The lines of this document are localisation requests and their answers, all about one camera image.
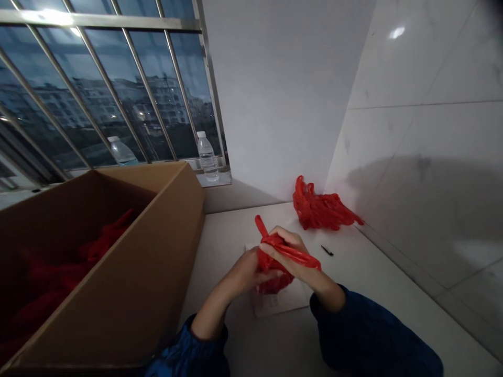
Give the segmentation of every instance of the white countertop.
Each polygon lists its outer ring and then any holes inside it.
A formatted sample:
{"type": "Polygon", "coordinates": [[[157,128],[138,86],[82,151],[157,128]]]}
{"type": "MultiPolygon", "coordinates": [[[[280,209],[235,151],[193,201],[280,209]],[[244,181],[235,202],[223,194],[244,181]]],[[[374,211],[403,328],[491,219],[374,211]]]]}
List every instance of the white countertop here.
{"type": "MultiPolygon", "coordinates": [[[[181,323],[199,310],[213,286],[232,267],[247,243],[259,243],[255,216],[297,232],[334,281],[361,293],[395,314],[440,356],[445,376],[495,376],[502,365],[429,298],[355,227],[338,232],[304,231],[292,203],[206,216],[181,323]],[[328,256],[320,247],[335,255],[328,256]]],[[[318,328],[309,308],[256,319],[250,297],[229,307],[225,354],[232,376],[334,375],[325,365],[318,328]]]]}

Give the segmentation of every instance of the blue sleeve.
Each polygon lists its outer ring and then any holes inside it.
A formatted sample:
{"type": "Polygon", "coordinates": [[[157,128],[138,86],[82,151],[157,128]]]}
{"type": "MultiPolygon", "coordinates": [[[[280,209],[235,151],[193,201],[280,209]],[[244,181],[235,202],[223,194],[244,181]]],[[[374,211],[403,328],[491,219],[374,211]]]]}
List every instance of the blue sleeve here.
{"type": "Polygon", "coordinates": [[[330,313],[315,294],[311,312],[318,321],[323,360],[353,376],[442,376],[437,354],[392,313],[350,292],[338,313],[330,313]]]}
{"type": "Polygon", "coordinates": [[[154,358],[145,377],[229,376],[229,364],[224,355],[228,332],[224,326],[216,340],[201,341],[190,331],[195,314],[191,315],[171,345],[154,358]]]}

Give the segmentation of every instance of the metal bar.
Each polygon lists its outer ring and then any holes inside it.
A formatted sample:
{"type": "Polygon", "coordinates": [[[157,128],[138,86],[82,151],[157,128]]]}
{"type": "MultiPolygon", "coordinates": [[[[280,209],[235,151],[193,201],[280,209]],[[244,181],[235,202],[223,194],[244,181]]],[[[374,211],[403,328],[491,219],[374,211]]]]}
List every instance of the metal bar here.
{"type": "MultiPolygon", "coordinates": [[[[10,2],[12,3],[12,5],[14,5],[14,7],[17,10],[22,10],[23,9],[21,7],[21,5],[19,4],[18,0],[10,0],[10,2]]],[[[113,156],[114,154],[112,153],[112,149],[110,148],[110,144],[108,143],[107,138],[105,137],[105,135],[102,133],[102,131],[98,127],[98,124],[94,121],[93,116],[91,115],[91,113],[86,108],[84,102],[81,100],[79,94],[77,93],[77,91],[73,87],[72,83],[68,79],[67,74],[65,73],[65,71],[63,70],[63,68],[61,67],[61,65],[59,64],[59,62],[56,60],[56,58],[52,54],[52,51],[49,49],[49,46],[47,46],[47,43],[42,38],[42,35],[40,35],[40,33],[38,32],[38,30],[35,27],[33,27],[32,25],[26,24],[26,26],[31,31],[31,33],[33,34],[33,36],[35,37],[35,39],[37,40],[37,42],[40,45],[42,51],[46,54],[47,58],[52,63],[53,67],[59,73],[59,75],[60,75],[61,79],[63,80],[64,84],[67,86],[68,90],[72,94],[73,98],[75,99],[75,101],[79,105],[79,107],[82,110],[82,112],[84,113],[84,115],[87,117],[89,123],[91,123],[91,125],[93,126],[94,130],[96,131],[96,133],[100,137],[100,139],[103,142],[103,144],[105,144],[105,147],[108,149],[109,153],[113,156]]]]}
{"type": "Polygon", "coordinates": [[[17,119],[13,116],[11,116],[10,112],[2,105],[0,104],[0,113],[2,113],[9,123],[16,129],[17,132],[21,134],[22,137],[25,138],[25,140],[30,143],[30,145],[35,149],[41,156],[42,158],[49,164],[51,167],[56,171],[56,173],[64,180],[68,181],[70,178],[68,175],[49,157],[45,154],[43,150],[40,149],[40,147],[37,145],[37,143],[32,139],[32,137],[26,133],[26,131],[21,127],[17,119]]]}
{"type": "Polygon", "coordinates": [[[6,183],[4,183],[4,181],[2,181],[2,179],[0,179],[0,188],[2,188],[3,191],[10,191],[10,190],[12,190],[12,188],[9,187],[6,183]]]}
{"type": "Polygon", "coordinates": [[[192,0],[192,3],[196,3],[194,6],[195,16],[199,19],[201,25],[202,34],[199,35],[199,40],[202,40],[202,46],[204,48],[204,67],[206,69],[206,78],[208,80],[208,88],[210,89],[211,103],[213,105],[213,115],[215,116],[216,132],[218,134],[218,141],[220,143],[220,150],[222,152],[222,164],[227,166],[227,159],[225,157],[224,150],[224,128],[222,127],[222,113],[220,112],[220,101],[218,100],[218,92],[215,85],[215,74],[213,71],[213,61],[209,53],[209,41],[208,33],[206,30],[206,21],[204,19],[204,10],[201,0],[192,0]]]}
{"type": "MultiPolygon", "coordinates": [[[[64,2],[65,7],[67,8],[68,12],[71,12],[71,13],[74,12],[74,9],[73,9],[72,4],[70,3],[70,0],[63,0],[63,2],[64,2]]],[[[86,34],[85,30],[82,27],[77,26],[76,28],[79,31],[79,33],[82,37],[82,40],[89,51],[89,54],[91,55],[94,63],[96,64],[96,67],[98,68],[98,71],[100,72],[100,75],[103,78],[103,81],[105,82],[106,87],[110,91],[110,94],[112,95],[117,108],[119,109],[124,121],[126,122],[126,125],[129,128],[129,131],[133,135],[133,138],[135,139],[136,143],[138,144],[138,147],[140,148],[141,154],[143,155],[143,157],[145,158],[145,161],[147,161],[147,163],[151,163],[150,159],[147,156],[147,152],[143,148],[143,145],[141,144],[141,141],[138,138],[138,135],[136,134],[136,131],[133,128],[133,125],[131,124],[131,121],[129,120],[129,118],[126,114],[126,111],[124,110],[124,108],[122,106],[121,100],[117,96],[117,93],[115,92],[115,89],[114,89],[110,79],[108,78],[108,75],[106,74],[105,69],[103,68],[103,65],[101,64],[101,61],[98,58],[98,55],[96,54],[96,51],[94,51],[94,47],[91,44],[91,41],[89,40],[88,35],[86,34]]]]}
{"type": "Polygon", "coordinates": [[[11,164],[19,173],[21,173],[27,180],[35,185],[35,187],[42,187],[42,183],[31,176],[21,165],[19,165],[13,158],[11,158],[8,153],[0,149],[0,155],[11,164]]]}
{"type": "Polygon", "coordinates": [[[6,144],[19,154],[21,158],[30,166],[33,173],[36,174],[35,177],[39,176],[46,181],[50,181],[52,174],[47,170],[47,168],[40,163],[40,161],[35,158],[35,156],[23,145],[22,142],[18,140],[16,136],[10,131],[10,129],[4,124],[8,122],[8,119],[4,116],[1,117],[3,122],[0,122],[0,135],[5,139],[6,144]]]}
{"type": "Polygon", "coordinates": [[[30,95],[31,99],[37,104],[38,107],[40,107],[40,110],[49,118],[51,121],[52,125],[55,127],[55,129],[61,134],[63,139],[68,143],[70,148],[75,152],[75,154],[82,160],[84,165],[88,167],[89,169],[92,169],[91,164],[89,164],[87,158],[80,152],[80,150],[75,146],[73,141],[68,137],[64,129],[61,127],[59,122],[54,118],[54,115],[51,113],[51,111],[47,108],[47,106],[42,102],[42,100],[39,98],[37,93],[33,90],[31,85],[28,83],[28,81],[23,77],[21,72],[16,68],[16,66],[11,62],[7,54],[4,52],[2,48],[0,48],[0,59],[3,60],[4,64],[10,69],[12,74],[16,77],[16,79],[19,81],[21,86],[28,92],[30,95]]]}
{"type": "MultiPolygon", "coordinates": [[[[156,0],[157,10],[159,12],[159,16],[161,18],[164,17],[164,9],[162,8],[161,0],[156,0]]],[[[174,72],[177,75],[178,84],[180,85],[180,91],[182,92],[183,103],[185,104],[185,109],[187,110],[187,116],[189,118],[190,127],[192,128],[192,133],[194,135],[194,141],[197,145],[198,143],[198,134],[195,130],[194,120],[192,119],[192,113],[190,112],[189,100],[187,99],[187,94],[185,93],[185,86],[183,85],[182,75],[180,73],[180,68],[178,67],[177,57],[174,53],[173,42],[171,41],[171,37],[169,35],[168,30],[164,30],[164,34],[166,36],[166,42],[168,44],[169,53],[171,54],[171,60],[173,61],[174,72]]]]}
{"type": "Polygon", "coordinates": [[[196,19],[65,13],[52,9],[0,9],[0,23],[201,32],[199,21],[196,19]]]}
{"type": "MultiPolygon", "coordinates": [[[[117,0],[111,0],[112,6],[114,7],[115,13],[120,16],[121,15],[121,9],[119,8],[119,5],[117,3],[117,0]]],[[[162,119],[161,112],[159,111],[159,108],[157,106],[157,101],[154,97],[154,94],[152,93],[152,90],[150,89],[150,85],[147,80],[147,76],[145,75],[145,71],[143,70],[143,67],[140,62],[140,58],[138,57],[138,53],[136,52],[135,45],[133,44],[133,40],[131,39],[131,35],[129,35],[129,31],[126,29],[122,29],[122,32],[124,33],[124,37],[126,37],[127,45],[129,46],[129,49],[131,51],[131,55],[133,55],[133,59],[135,60],[136,67],[138,68],[138,71],[140,73],[141,80],[143,81],[143,85],[145,89],[147,90],[148,98],[150,99],[150,102],[152,103],[152,107],[154,108],[154,112],[156,113],[157,119],[159,120],[159,124],[161,125],[162,133],[164,134],[164,137],[166,138],[166,142],[168,143],[169,150],[171,151],[171,155],[173,156],[173,159],[175,161],[178,161],[177,154],[174,151],[173,144],[171,143],[171,140],[169,139],[168,131],[166,130],[166,127],[164,125],[164,120],[162,119]]]]}

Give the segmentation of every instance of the marble wall tile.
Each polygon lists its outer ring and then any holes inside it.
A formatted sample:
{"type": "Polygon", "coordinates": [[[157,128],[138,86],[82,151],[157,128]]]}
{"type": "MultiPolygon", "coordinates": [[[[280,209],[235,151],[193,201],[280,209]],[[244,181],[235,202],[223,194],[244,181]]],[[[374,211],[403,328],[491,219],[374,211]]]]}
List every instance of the marble wall tile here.
{"type": "Polygon", "coordinates": [[[380,0],[349,108],[418,105],[476,0],[380,0]]]}
{"type": "Polygon", "coordinates": [[[361,215],[384,174],[386,164],[362,169],[376,160],[389,161],[416,112],[414,107],[348,109],[330,165],[325,192],[336,192],[361,215]]]}
{"type": "Polygon", "coordinates": [[[356,228],[362,232],[374,245],[376,245],[389,259],[396,264],[400,270],[413,280],[430,297],[436,297],[445,291],[434,278],[429,276],[421,267],[410,260],[405,254],[384,239],[369,224],[357,225],[356,228]]]}
{"type": "Polygon", "coordinates": [[[435,301],[503,363],[503,332],[496,329],[449,291],[435,301]]]}
{"type": "Polygon", "coordinates": [[[503,259],[463,281],[451,292],[503,334],[503,259]]]}
{"type": "Polygon", "coordinates": [[[503,257],[503,106],[421,106],[362,215],[444,287],[503,257]]]}
{"type": "Polygon", "coordinates": [[[503,99],[503,6],[480,0],[475,6],[426,103],[503,99]]]}

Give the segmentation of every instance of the glass pane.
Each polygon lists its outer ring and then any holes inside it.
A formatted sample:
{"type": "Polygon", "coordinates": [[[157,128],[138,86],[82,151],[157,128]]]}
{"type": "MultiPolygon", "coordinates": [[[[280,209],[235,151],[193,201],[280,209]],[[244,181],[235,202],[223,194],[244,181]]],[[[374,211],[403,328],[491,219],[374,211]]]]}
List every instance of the glass pane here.
{"type": "Polygon", "coordinates": [[[71,0],[77,13],[115,14],[108,0],[71,0]]]}
{"type": "Polygon", "coordinates": [[[0,102],[17,117],[21,127],[35,140],[40,149],[63,169],[84,168],[79,157],[2,61],[0,72],[0,102]]]}
{"type": "Polygon", "coordinates": [[[165,17],[195,18],[192,0],[161,0],[165,17]]]}
{"type": "Polygon", "coordinates": [[[15,9],[10,0],[0,0],[0,9],[15,9]]]}
{"type": "Polygon", "coordinates": [[[118,30],[87,30],[105,71],[152,160],[172,160],[126,38],[118,30]]]}
{"type": "Polygon", "coordinates": [[[19,0],[19,3],[27,10],[53,9],[60,12],[67,12],[66,7],[61,0],[19,0]]]}
{"type": "Polygon", "coordinates": [[[163,32],[133,31],[131,38],[179,159],[198,156],[182,92],[163,32]]]}
{"type": "Polygon", "coordinates": [[[206,131],[215,154],[221,155],[199,35],[171,33],[171,40],[195,128],[197,131],[206,131]]]}
{"type": "Polygon", "coordinates": [[[2,27],[0,41],[14,65],[28,80],[90,164],[115,165],[112,155],[31,32],[26,27],[2,27]]]}
{"type": "Polygon", "coordinates": [[[155,0],[118,0],[124,16],[159,17],[155,0]]]}
{"type": "Polygon", "coordinates": [[[131,148],[138,161],[144,162],[138,143],[129,131],[78,32],[75,34],[63,28],[38,30],[103,134],[106,137],[119,136],[131,148]]]}

